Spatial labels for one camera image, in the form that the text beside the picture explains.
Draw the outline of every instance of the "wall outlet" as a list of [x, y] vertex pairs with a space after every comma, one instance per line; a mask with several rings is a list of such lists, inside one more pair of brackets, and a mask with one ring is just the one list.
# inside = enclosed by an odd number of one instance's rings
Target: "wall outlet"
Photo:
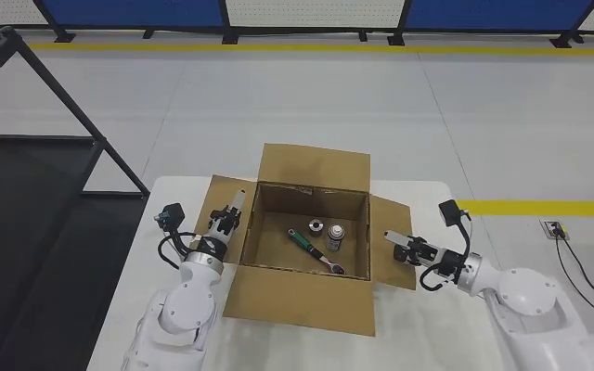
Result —
[[565, 227], [565, 225], [563, 225], [563, 223], [561, 223], [560, 221], [541, 220], [540, 225], [542, 225], [542, 229], [545, 231], [545, 235], [547, 235], [547, 238], [555, 239], [555, 235], [553, 235], [553, 229], [556, 223], [558, 223], [561, 226], [563, 232], [565, 232], [565, 239], [569, 240], [569, 233], [567, 232], [567, 228]]

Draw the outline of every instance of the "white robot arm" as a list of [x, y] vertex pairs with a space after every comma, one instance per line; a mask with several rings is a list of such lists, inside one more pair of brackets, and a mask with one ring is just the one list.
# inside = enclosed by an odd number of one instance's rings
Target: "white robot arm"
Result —
[[[446, 225], [457, 225], [460, 212], [455, 201], [440, 205]], [[484, 295], [517, 368], [522, 371], [594, 371], [594, 340], [586, 331], [577, 311], [560, 284], [552, 278], [526, 268], [507, 271], [495, 269], [491, 263], [475, 253], [459, 254], [428, 244], [420, 237], [406, 237], [387, 231], [385, 238], [394, 243], [394, 258], [400, 262], [423, 265], [428, 269], [421, 275], [421, 284], [430, 291], [442, 287], [427, 287], [422, 279], [435, 272], [451, 280], [458, 289], [471, 296]], [[511, 320], [539, 317], [548, 321], [548, 314], [556, 314], [556, 326], [550, 330], [528, 332], [511, 326]]]
[[[124, 356], [122, 370], [201, 369], [206, 339], [217, 314], [211, 286], [221, 281], [227, 244], [239, 226], [244, 199], [245, 192], [239, 191], [230, 205], [213, 211], [210, 229], [200, 238], [196, 250], [179, 245], [182, 242], [177, 227], [184, 218], [181, 206], [169, 205], [174, 207], [169, 210], [166, 207], [155, 217], [163, 231], [170, 232], [177, 252], [184, 259], [179, 265], [182, 282], [170, 292], [158, 291], [152, 297], [138, 323], [134, 342]], [[158, 342], [153, 337], [159, 328], [173, 335], [194, 333], [194, 341], [182, 346]]]

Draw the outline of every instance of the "yellow floor line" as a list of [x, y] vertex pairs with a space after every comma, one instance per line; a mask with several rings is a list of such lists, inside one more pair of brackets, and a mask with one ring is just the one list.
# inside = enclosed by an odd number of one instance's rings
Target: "yellow floor line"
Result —
[[457, 200], [472, 215], [594, 216], [594, 201]]
[[219, 45], [219, 44], [84, 44], [30, 43], [36, 50], [136, 51], [136, 52], [343, 52], [343, 53], [433, 53], [492, 54], [508, 56], [594, 56], [594, 49], [555, 49], [554, 47], [485, 46], [388, 46], [388, 45]]

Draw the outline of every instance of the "spray can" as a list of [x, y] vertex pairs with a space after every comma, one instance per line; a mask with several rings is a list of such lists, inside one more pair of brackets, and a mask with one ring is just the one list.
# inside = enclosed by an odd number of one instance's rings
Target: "spray can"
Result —
[[328, 228], [328, 236], [326, 238], [326, 247], [330, 251], [338, 251], [341, 247], [342, 239], [344, 238], [344, 228], [342, 225], [334, 224]]

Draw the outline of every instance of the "white pegboard panel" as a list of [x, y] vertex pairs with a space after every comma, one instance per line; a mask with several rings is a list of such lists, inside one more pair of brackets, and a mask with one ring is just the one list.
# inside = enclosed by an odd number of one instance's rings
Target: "white pegboard panel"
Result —
[[594, 31], [594, 12], [590, 13], [579, 29], [584, 31]]
[[227, 0], [231, 26], [377, 27], [398, 26], [404, 0]]
[[0, 0], [0, 25], [47, 24], [32, 0]]

